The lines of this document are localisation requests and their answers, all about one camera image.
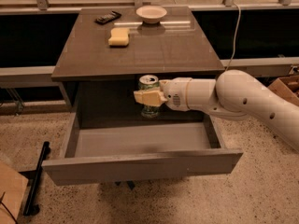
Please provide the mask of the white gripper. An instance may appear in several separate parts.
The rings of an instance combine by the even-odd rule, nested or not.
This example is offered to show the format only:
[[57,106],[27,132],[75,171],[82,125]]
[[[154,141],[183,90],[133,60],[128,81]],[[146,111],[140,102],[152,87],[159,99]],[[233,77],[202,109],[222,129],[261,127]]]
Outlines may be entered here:
[[160,81],[159,90],[140,90],[134,92],[135,100],[142,105],[161,106],[166,104],[176,111],[188,111],[187,89],[192,79],[177,77]]

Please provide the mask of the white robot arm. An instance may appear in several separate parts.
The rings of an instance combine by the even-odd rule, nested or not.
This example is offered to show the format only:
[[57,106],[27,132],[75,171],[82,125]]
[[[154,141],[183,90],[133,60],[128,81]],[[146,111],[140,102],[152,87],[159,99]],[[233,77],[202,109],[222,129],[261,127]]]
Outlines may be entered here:
[[299,151],[299,106],[280,98],[251,75],[228,70],[216,79],[176,77],[134,92],[142,105],[202,111],[221,119],[252,116]]

